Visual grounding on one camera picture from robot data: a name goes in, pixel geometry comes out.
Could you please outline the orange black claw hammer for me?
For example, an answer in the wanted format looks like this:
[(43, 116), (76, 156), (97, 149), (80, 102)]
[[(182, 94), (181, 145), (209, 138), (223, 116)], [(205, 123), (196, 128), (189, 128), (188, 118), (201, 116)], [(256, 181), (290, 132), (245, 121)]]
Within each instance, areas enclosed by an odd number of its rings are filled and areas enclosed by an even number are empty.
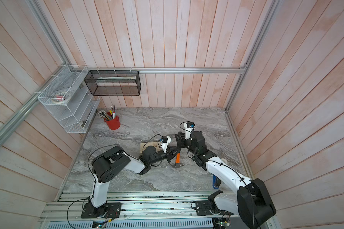
[(174, 169), (178, 169), (178, 168), (180, 168), (180, 167), (183, 167), (183, 166), (184, 166), (184, 163), (182, 163), (181, 160), (180, 160), (180, 153), (178, 153), (178, 154), (176, 155), (176, 157), (175, 157), (175, 163), (174, 163), (174, 164), (169, 163), (169, 164), (170, 164), (170, 166), (171, 166), (172, 168), (174, 168)]

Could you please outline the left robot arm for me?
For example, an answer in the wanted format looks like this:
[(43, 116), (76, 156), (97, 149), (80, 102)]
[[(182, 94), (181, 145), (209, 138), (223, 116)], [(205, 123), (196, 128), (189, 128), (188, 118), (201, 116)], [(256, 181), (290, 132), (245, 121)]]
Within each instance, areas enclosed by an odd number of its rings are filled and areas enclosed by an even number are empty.
[(127, 154), (120, 145), (113, 145), (111, 149), (94, 158), (91, 163), (92, 174), (95, 179), (90, 198), (92, 206), (98, 209), (106, 204), (110, 181), (122, 170), (126, 169), (144, 175), (151, 170), (155, 163), (163, 160), (170, 162), (180, 151), (180, 148), (166, 144), (160, 151), (156, 151), (153, 146), (148, 146), (139, 158), (135, 158)]

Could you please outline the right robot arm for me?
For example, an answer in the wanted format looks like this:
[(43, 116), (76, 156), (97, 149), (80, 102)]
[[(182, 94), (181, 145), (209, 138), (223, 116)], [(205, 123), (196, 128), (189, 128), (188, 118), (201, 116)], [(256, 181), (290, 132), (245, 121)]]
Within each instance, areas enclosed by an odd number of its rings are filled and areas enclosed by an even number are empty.
[(250, 229), (259, 228), (276, 215), (276, 208), (264, 182), (259, 178), (246, 177), (228, 166), (207, 148), (201, 131), (194, 131), (189, 137), (183, 132), (178, 132), (175, 139), (178, 148), (186, 148), (192, 153), (191, 159), (199, 167), (216, 176), (234, 192), (230, 195), (218, 190), (208, 197), (204, 207), (200, 201), (196, 202), (198, 213), (233, 213), (240, 216)]

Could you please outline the blue object on table edge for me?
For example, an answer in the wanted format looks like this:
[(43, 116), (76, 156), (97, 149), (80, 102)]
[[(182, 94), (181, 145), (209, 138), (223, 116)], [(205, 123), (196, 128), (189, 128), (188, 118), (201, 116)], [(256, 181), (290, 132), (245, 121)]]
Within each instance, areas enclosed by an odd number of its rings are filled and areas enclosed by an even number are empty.
[(221, 180), (217, 176), (213, 175), (213, 188), (219, 189), (220, 185), (221, 185)]

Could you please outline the red pen cup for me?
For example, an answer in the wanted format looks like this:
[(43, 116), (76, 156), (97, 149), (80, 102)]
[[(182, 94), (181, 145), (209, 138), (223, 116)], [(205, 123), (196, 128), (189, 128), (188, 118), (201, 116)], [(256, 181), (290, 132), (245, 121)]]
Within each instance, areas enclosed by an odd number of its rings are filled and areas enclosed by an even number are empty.
[(110, 130), (117, 130), (120, 128), (121, 123), (119, 121), (118, 115), (112, 120), (104, 120)]

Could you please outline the pens and pencils bundle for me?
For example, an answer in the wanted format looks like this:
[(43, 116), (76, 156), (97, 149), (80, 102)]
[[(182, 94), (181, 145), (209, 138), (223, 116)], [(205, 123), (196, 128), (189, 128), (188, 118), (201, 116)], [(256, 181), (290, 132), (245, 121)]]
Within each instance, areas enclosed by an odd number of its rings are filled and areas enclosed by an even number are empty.
[(98, 116), (103, 118), (105, 121), (111, 121), (116, 118), (116, 109), (115, 106), (113, 106), (108, 112), (105, 110), (99, 110)]

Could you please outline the black mesh basket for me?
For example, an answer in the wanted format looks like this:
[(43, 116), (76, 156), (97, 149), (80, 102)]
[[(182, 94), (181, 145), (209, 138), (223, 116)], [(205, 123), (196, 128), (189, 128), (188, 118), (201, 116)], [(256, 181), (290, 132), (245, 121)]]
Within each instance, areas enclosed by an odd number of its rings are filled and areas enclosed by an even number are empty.
[(139, 96), (140, 75), (131, 70), (91, 70), (84, 79), (95, 96)]

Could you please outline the tape roll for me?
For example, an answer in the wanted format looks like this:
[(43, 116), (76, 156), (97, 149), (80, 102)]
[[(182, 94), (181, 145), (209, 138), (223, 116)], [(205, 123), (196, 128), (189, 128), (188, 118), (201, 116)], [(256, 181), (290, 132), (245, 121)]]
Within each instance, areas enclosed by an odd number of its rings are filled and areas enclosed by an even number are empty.
[(63, 104), (66, 103), (70, 98), (69, 93), (67, 92), (60, 92), (57, 93), (51, 100), (54, 104)]

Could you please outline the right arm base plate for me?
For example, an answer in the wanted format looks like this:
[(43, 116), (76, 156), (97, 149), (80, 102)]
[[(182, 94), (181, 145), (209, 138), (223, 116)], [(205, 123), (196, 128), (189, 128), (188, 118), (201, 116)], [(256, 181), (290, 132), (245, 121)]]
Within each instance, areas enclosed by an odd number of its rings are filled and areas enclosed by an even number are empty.
[(226, 212), (234, 213), (238, 209), (237, 206), (227, 205), (219, 209), (215, 204), (209, 200), (199, 200), (194, 202), (195, 206), (192, 207), (196, 210), (198, 216), (213, 216), (213, 215), (224, 215)]

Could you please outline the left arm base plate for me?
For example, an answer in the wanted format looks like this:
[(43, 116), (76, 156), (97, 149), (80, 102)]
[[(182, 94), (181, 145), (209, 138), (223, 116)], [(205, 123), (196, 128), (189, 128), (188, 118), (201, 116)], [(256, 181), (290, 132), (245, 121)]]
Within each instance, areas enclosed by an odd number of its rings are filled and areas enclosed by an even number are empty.
[(81, 214), (82, 219), (92, 218), (108, 218), (114, 220), (120, 216), (122, 203), (105, 203), (98, 208), (95, 208), (89, 201), (85, 204), (83, 212)]

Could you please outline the horizontal aluminium rail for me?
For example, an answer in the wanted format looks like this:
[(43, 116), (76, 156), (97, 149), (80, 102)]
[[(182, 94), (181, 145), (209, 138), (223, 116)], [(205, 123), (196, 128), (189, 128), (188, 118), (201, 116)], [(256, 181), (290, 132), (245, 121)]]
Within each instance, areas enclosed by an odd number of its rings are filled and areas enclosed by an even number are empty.
[(85, 65), (69, 65), (71, 70), (87, 68), (89, 71), (138, 71), (142, 74), (150, 73), (244, 73), (245, 67), (113, 67), (113, 68), (93, 68)]

